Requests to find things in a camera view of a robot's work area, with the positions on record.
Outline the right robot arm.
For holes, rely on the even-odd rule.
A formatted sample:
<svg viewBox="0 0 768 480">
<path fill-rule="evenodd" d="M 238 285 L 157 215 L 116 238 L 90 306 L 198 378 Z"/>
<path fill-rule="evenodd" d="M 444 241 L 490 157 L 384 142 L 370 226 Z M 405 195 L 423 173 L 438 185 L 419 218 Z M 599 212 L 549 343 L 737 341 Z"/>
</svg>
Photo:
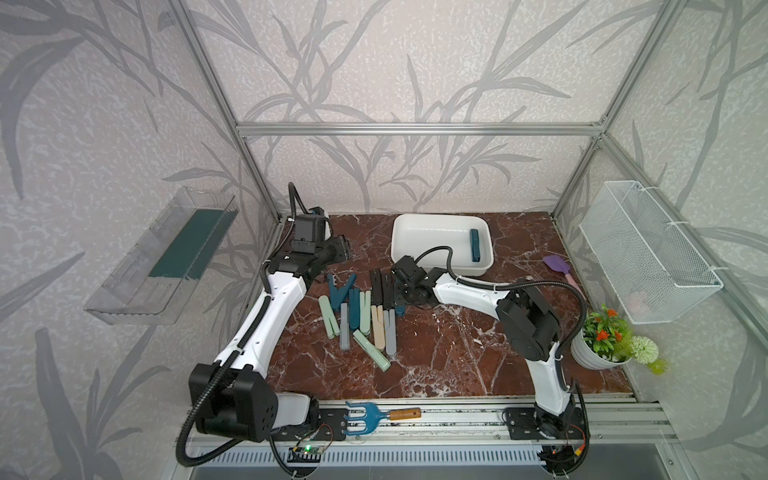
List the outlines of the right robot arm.
<svg viewBox="0 0 768 480">
<path fill-rule="evenodd" d="M 493 283 L 460 276 L 450 265 L 425 270 L 404 256 L 391 268 L 396 297 L 419 307 L 453 305 L 498 321 L 512 349 L 525 361 L 534 385 L 534 428 L 545 438 L 566 433 L 575 411 L 572 388 L 566 383 L 562 357 L 586 323 L 588 304 L 580 290 L 553 280 Z M 543 296 L 542 287 L 563 288 L 578 302 L 576 326 L 564 334 L 560 319 Z"/>
</svg>

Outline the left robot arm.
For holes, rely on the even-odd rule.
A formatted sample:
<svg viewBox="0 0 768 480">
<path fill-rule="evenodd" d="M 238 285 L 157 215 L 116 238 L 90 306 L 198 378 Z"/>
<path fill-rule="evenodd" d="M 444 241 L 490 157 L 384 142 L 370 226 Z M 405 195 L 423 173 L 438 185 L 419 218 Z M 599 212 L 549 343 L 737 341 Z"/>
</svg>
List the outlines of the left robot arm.
<svg viewBox="0 0 768 480">
<path fill-rule="evenodd" d="M 296 215 L 289 235 L 288 250 L 277 250 L 264 262 L 263 289 L 234 338 L 189 377 L 192 408 L 175 446 L 176 460 L 184 467 L 207 463 L 243 441 L 262 442 L 283 429 L 319 426 L 316 400 L 276 393 L 266 378 L 286 324 L 313 281 L 351 253 L 346 238 L 333 235 L 320 208 Z"/>
</svg>

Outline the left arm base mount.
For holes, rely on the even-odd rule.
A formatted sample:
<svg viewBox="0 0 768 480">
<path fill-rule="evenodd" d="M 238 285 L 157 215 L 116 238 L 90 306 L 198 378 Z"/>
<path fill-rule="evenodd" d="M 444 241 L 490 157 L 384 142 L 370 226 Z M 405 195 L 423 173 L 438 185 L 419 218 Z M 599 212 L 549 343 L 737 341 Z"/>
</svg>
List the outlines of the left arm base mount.
<svg viewBox="0 0 768 480">
<path fill-rule="evenodd" d="M 278 442 L 296 443 L 307 438 L 324 443 L 341 442 L 346 439 L 348 413 L 346 407 L 321 407 L 310 412 L 307 422 L 273 429 L 270 434 Z"/>
</svg>

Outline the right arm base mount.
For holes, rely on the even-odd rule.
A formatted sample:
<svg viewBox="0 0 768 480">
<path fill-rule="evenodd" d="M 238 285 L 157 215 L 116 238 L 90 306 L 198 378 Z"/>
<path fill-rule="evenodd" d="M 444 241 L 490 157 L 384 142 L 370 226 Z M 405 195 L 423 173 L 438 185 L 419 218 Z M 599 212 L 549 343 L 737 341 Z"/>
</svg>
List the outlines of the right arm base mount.
<svg viewBox="0 0 768 480">
<path fill-rule="evenodd" d="M 509 407 L 502 412 L 502 421 L 511 440 L 589 440 L 590 433 L 584 410 L 569 404 L 554 415 L 538 405 Z"/>
</svg>

